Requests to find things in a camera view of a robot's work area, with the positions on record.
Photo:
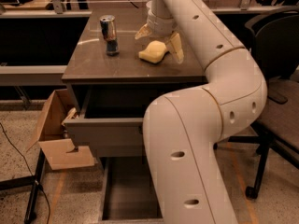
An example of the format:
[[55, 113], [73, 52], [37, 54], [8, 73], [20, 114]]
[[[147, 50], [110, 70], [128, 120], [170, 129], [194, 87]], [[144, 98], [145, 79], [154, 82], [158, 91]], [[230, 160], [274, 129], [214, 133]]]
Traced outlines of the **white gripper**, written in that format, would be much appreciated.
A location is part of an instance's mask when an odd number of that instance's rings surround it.
[[148, 12], [147, 24], [144, 24], [135, 34], [135, 40], [151, 34], [159, 36], [170, 35], [170, 37], [165, 41], [167, 50], [177, 63], [183, 63], [184, 53], [181, 45], [180, 34], [178, 32], [174, 32], [176, 28], [177, 24], [172, 16], [161, 17], [155, 15], [150, 9]]

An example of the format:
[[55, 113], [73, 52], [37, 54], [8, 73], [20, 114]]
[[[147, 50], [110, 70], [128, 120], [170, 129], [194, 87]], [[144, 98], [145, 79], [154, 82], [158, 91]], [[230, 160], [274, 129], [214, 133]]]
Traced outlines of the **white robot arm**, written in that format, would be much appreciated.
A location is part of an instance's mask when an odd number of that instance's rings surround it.
[[164, 224], [238, 224], [215, 158], [215, 143], [250, 126], [263, 111], [263, 74], [241, 41], [202, 0], [152, 0], [149, 27], [165, 34], [172, 18], [207, 83], [155, 99], [143, 139]]

